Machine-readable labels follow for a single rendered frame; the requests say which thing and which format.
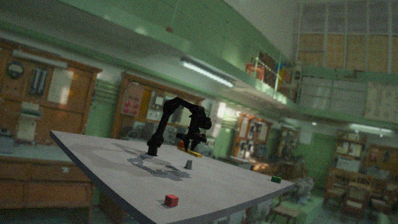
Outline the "yellow long bar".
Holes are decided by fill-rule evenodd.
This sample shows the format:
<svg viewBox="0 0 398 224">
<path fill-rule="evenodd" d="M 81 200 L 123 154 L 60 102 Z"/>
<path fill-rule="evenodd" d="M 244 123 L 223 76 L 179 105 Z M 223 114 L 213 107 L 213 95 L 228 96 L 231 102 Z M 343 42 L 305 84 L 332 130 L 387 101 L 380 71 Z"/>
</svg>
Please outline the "yellow long bar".
<svg viewBox="0 0 398 224">
<path fill-rule="evenodd" d="M 178 141 L 177 149 L 178 149 L 178 150 L 181 150 L 181 151 L 183 151 L 183 152 L 185 152 L 185 153 L 188 153 L 188 154 L 190 154 L 190 155 L 193 155 L 193 156 L 195 156 L 195 157 L 200 157 L 200 158 L 202 158 L 202 155 L 201 155 L 201 154 L 198 154 L 198 153 L 196 153 L 196 152 L 193 152 L 192 150 L 188 150 L 188 149 L 187 149 L 187 152 L 186 152 L 183 142 Z"/>
</svg>

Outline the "small green block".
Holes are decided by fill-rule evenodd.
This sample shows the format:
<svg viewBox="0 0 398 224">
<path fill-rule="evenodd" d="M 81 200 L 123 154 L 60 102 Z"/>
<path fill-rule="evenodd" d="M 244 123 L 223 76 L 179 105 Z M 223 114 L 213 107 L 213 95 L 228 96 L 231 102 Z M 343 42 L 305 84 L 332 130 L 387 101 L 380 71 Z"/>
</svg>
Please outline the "small green block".
<svg viewBox="0 0 398 224">
<path fill-rule="evenodd" d="M 271 181 L 280 183 L 281 182 L 281 178 L 280 177 L 276 177 L 276 176 L 272 176 Z"/>
</svg>

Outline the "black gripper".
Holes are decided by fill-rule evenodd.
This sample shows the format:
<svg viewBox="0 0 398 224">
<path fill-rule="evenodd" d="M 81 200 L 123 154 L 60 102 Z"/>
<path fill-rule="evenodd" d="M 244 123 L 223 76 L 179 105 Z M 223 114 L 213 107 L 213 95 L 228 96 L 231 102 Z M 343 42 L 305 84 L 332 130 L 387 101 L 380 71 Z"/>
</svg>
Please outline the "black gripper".
<svg viewBox="0 0 398 224">
<path fill-rule="evenodd" d="M 193 132 L 193 130 L 194 130 L 194 132 L 198 132 L 198 131 L 200 131 L 200 129 L 198 128 L 198 127 L 194 127 L 194 126 L 191 126 L 190 125 L 190 127 L 188 127 L 188 129 L 189 129 L 189 131 L 188 131 L 188 134 L 186 134 L 186 135 L 184 135 L 184 134 L 182 134 L 182 133 L 177 133 L 176 134 L 176 138 L 178 138 L 178 139 L 181 139 L 182 141 L 183 141 L 183 144 L 184 144 L 184 147 L 185 147 L 185 151 L 187 152 L 187 149 L 188 149 L 188 145 L 189 145 L 189 143 L 190 143 L 190 139 L 192 139 L 193 141 L 191 142 L 191 147 L 190 147 L 190 150 L 194 150 L 194 148 L 198 145 L 198 144 L 201 144 L 199 141 L 194 141 L 194 139 L 193 139 L 193 137 L 192 137 L 192 135 L 191 135 L 191 132 Z M 191 137 L 190 137 L 191 136 Z M 203 143 L 206 143 L 207 142 L 207 139 L 205 139 L 205 140 L 201 140 Z"/>
</svg>

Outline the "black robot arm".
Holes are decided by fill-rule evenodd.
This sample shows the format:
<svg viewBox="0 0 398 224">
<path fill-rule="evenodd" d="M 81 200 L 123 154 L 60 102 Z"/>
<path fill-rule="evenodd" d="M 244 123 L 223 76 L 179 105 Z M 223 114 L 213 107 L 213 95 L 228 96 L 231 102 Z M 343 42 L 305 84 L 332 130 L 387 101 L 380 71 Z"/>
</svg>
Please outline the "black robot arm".
<svg viewBox="0 0 398 224">
<path fill-rule="evenodd" d="M 165 102 L 163 107 L 163 116 L 161 118 L 160 124 L 157 127 L 157 131 L 152 135 L 151 139 L 147 142 L 148 145 L 148 155 L 150 156 L 157 156 L 157 149 L 160 148 L 161 144 L 163 143 L 164 139 L 163 134 L 165 128 L 167 126 L 168 119 L 170 115 L 172 115 L 179 107 L 179 105 L 187 108 L 192 114 L 189 116 L 191 117 L 190 125 L 198 128 L 203 128 L 209 130 L 212 126 L 211 118 L 206 117 L 204 112 L 204 108 L 192 103 L 187 102 L 186 100 L 175 97 L 174 99 L 170 99 Z M 191 132 L 191 135 L 194 141 L 205 140 L 205 134 L 201 134 L 201 131 L 198 132 Z"/>
</svg>

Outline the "red cube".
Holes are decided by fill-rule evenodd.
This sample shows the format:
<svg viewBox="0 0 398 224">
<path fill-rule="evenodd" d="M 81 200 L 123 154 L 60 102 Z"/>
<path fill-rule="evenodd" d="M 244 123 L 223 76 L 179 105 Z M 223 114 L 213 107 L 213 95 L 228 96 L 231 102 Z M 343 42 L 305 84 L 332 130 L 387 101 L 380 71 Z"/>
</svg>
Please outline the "red cube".
<svg viewBox="0 0 398 224">
<path fill-rule="evenodd" d="M 178 204 L 179 198 L 174 196 L 173 194 L 171 195 L 165 195 L 165 202 L 164 204 L 167 204 L 170 207 L 175 207 Z"/>
</svg>

